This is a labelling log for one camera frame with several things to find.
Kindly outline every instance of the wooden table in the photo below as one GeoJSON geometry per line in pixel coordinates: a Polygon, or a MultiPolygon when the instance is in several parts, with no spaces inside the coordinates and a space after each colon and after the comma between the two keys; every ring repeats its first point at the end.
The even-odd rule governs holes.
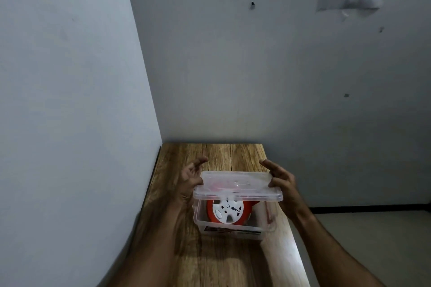
{"type": "MultiPolygon", "coordinates": [[[[198,155],[208,156],[203,170],[267,171],[261,144],[164,143],[132,239],[146,238],[163,211],[180,169],[198,155]]],[[[277,229],[265,239],[237,240],[201,235],[190,209],[178,232],[170,286],[309,286],[286,216],[277,207],[277,229]]]]}

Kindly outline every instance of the hand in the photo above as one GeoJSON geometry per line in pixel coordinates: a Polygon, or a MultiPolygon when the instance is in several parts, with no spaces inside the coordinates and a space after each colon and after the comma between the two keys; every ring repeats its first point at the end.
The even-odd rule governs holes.
{"type": "Polygon", "coordinates": [[[278,186],[281,188],[283,201],[279,204],[288,218],[294,220],[299,216],[311,215],[310,209],[297,190],[295,176],[268,159],[260,160],[259,163],[269,169],[269,173],[272,175],[268,187],[278,186]]]}
{"type": "Polygon", "coordinates": [[[206,162],[208,162],[208,158],[200,156],[181,170],[174,193],[175,200],[179,201],[181,206],[190,205],[193,189],[196,185],[203,185],[200,174],[202,165],[206,162]]]}

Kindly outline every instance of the forearm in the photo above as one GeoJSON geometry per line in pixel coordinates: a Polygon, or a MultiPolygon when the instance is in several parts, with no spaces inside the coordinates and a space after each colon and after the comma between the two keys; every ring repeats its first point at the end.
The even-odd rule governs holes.
{"type": "Polygon", "coordinates": [[[293,222],[321,287],[383,285],[326,231],[309,208],[302,209],[293,222]]]}
{"type": "Polygon", "coordinates": [[[174,257],[175,236],[183,214],[182,204],[171,201],[159,226],[127,257],[110,287],[166,286],[174,257]]]}

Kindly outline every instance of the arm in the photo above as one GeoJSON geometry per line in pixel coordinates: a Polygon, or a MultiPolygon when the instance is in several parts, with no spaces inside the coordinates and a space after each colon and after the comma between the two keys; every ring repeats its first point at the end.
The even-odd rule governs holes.
{"type": "Polygon", "coordinates": [[[201,165],[207,161],[207,157],[198,157],[181,171],[174,197],[168,203],[159,226],[149,239],[141,241],[127,257],[109,287],[167,285],[179,223],[190,205],[193,188],[203,184],[201,165]]]}
{"type": "Polygon", "coordinates": [[[280,207],[299,231],[320,286],[383,286],[311,213],[296,188],[295,177],[272,161],[261,160],[260,163],[273,176],[269,186],[279,186],[283,191],[280,207]]]}

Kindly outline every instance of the white disc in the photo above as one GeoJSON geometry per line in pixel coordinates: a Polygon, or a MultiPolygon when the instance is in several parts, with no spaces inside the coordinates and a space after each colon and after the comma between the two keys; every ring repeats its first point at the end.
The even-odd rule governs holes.
{"type": "Polygon", "coordinates": [[[213,213],[223,224],[236,223],[244,212],[243,201],[214,200],[213,213]]]}

